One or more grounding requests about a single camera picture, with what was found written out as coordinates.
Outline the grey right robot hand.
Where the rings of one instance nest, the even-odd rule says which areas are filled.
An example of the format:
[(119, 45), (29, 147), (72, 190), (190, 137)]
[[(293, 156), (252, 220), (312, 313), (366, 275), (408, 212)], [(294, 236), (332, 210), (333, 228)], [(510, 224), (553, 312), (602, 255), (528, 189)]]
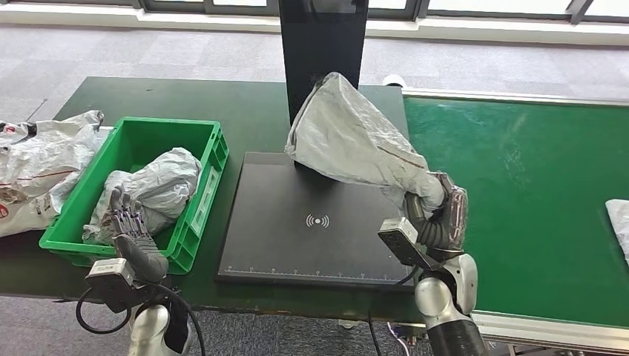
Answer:
[(418, 232), (417, 244), (442, 251), (462, 249), (467, 227), (467, 191), (457, 186), (444, 172), (430, 172), (441, 183), (442, 203), (428, 217), (422, 199), (410, 192), (405, 194), (406, 216)]

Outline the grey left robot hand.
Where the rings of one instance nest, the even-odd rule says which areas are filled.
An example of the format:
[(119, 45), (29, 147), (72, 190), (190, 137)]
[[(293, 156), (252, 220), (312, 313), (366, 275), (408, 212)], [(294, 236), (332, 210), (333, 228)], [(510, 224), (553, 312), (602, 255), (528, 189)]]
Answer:
[(117, 255), (131, 264), (139, 280), (161, 283), (168, 272), (168, 260), (145, 224), (142, 203), (118, 185), (111, 192), (109, 207)]

